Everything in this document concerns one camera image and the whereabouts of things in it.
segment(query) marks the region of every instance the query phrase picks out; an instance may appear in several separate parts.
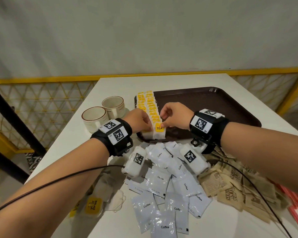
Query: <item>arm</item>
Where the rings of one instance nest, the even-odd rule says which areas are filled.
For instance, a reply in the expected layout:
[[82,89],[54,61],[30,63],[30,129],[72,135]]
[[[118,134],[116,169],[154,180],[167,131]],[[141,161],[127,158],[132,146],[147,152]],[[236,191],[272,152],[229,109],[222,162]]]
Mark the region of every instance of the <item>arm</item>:
[[[166,119],[162,127],[189,129],[194,113],[181,103],[167,103],[160,115]],[[230,122],[221,146],[267,178],[298,192],[298,136]]]
[[[124,118],[133,132],[150,130],[149,117],[134,109]],[[33,177],[8,200],[38,186],[80,170],[107,165],[106,146],[90,139]],[[80,200],[101,170],[62,180],[16,201],[0,211],[1,237],[51,237],[65,216]]]

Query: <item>white wall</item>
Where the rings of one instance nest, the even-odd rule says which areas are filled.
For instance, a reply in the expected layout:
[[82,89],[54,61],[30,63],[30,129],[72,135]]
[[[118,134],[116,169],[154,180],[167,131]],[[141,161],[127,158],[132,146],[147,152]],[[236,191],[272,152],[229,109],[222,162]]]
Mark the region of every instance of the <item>white wall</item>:
[[0,0],[0,78],[298,66],[298,0]]

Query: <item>black pole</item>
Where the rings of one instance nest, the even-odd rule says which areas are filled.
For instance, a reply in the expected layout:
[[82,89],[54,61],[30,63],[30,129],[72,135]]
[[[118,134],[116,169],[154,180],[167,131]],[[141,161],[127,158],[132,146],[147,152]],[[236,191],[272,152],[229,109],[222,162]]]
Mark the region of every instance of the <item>black pole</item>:
[[0,113],[12,125],[13,128],[27,141],[30,147],[40,156],[45,155],[46,150],[29,128],[22,122],[9,104],[0,95]]
[[16,179],[17,181],[24,184],[26,180],[29,178],[29,174],[27,174],[23,169],[14,164],[11,160],[9,160],[6,156],[0,153],[0,169],[6,172],[9,176]]

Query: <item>white table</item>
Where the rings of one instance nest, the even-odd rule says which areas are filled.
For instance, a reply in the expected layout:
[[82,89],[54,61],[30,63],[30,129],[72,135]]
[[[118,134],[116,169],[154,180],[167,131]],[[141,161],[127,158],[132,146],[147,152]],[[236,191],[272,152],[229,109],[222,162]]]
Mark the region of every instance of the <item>white table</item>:
[[[31,177],[90,138],[90,134],[82,122],[81,114],[87,108],[101,106],[104,98],[121,96],[125,100],[126,107],[131,110],[134,108],[134,96],[140,91],[209,86],[222,88],[256,116],[261,121],[263,128],[298,135],[297,130],[227,74],[102,78],[81,104]],[[121,189],[126,195],[122,209],[117,213],[105,212],[88,236],[89,238],[150,237],[149,231],[140,234],[131,205],[131,197],[137,194],[128,190],[125,184]],[[298,237],[298,226],[287,211],[283,220],[290,234],[293,237]],[[74,235],[71,229],[71,222],[65,219],[53,237],[80,237],[80,235]],[[209,205],[201,219],[195,219],[189,214],[189,230],[190,235],[178,233],[178,237],[285,237],[276,224],[266,224],[247,212],[238,212],[230,206],[218,203],[216,200]]]

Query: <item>brown cup rim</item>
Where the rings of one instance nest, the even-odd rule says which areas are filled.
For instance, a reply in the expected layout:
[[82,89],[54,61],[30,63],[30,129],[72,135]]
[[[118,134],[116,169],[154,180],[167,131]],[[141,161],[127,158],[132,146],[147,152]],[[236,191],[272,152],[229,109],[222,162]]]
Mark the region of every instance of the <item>brown cup rim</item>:
[[[108,99],[108,98],[111,98],[111,97],[120,97],[120,96],[110,96],[110,97],[107,97],[107,98],[105,98],[105,99]],[[105,107],[105,108],[117,108],[117,107],[119,107],[120,105],[122,105],[123,103],[124,103],[124,98],[123,97],[120,97],[123,101],[121,102],[121,104],[119,104],[119,105],[117,105],[117,106],[115,106],[115,107],[106,107],[105,105],[103,105],[103,102],[104,102],[104,100],[102,101],[102,105]]]
[[[102,109],[104,109],[105,110],[105,113],[104,113],[104,115],[103,116],[101,116],[100,118],[98,118],[98,119],[101,119],[102,117],[104,117],[105,115],[106,115],[106,113],[107,113],[107,110],[106,110],[106,108],[104,108],[104,107],[100,107],[100,106],[95,106],[95,107],[91,107],[91,108],[102,108]],[[98,119],[92,119],[92,120],[88,120],[88,119],[84,119],[83,118],[83,114],[87,111],[87,110],[89,110],[89,109],[91,109],[91,108],[88,108],[88,109],[86,109],[83,113],[82,113],[82,115],[81,115],[81,117],[82,117],[82,119],[83,120],[85,120],[85,121],[95,121],[95,120],[98,120]]]

